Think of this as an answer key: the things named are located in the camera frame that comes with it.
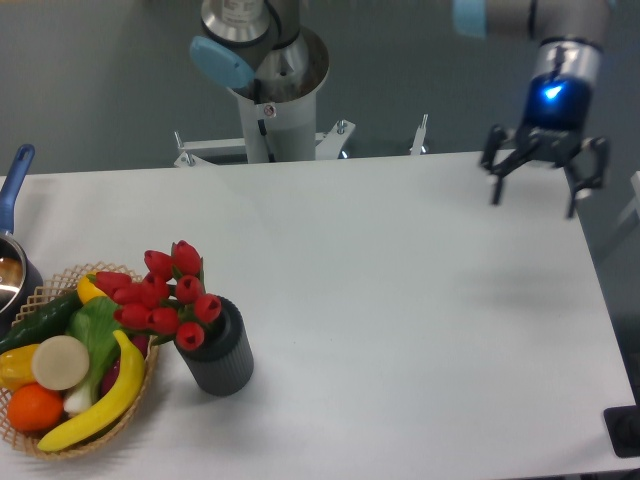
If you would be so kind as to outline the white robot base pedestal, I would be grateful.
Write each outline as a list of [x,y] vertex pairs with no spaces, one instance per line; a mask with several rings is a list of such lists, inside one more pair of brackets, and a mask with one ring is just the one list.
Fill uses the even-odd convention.
[[302,26],[292,43],[266,56],[248,87],[232,92],[250,164],[315,158],[316,95],[328,73],[326,45]]

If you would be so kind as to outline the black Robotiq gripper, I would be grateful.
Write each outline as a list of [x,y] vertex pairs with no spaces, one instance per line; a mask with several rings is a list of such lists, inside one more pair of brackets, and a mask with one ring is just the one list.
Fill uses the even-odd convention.
[[[492,205],[500,204],[506,177],[530,161],[564,167],[570,193],[568,219],[574,217],[578,200],[588,196],[587,191],[604,187],[610,141],[603,136],[583,140],[591,99],[592,87],[583,79],[550,74],[533,78],[519,127],[509,133],[501,125],[492,126],[479,161],[493,180]],[[515,149],[496,162],[498,151],[507,143]],[[586,153],[593,156],[593,169],[584,176],[574,160]]]

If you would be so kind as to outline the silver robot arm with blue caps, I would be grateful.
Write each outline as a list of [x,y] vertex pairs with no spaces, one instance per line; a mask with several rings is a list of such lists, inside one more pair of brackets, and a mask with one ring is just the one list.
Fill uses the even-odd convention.
[[[479,164],[499,200],[505,178],[528,162],[564,171],[572,200],[599,189],[609,143],[584,126],[615,5],[611,1],[456,1],[458,33],[522,36],[538,55],[523,117],[514,129],[490,130]],[[316,95],[329,71],[321,39],[300,23],[295,1],[206,1],[203,32],[189,54],[198,70],[239,106],[252,163],[337,157],[339,132],[316,136]]]

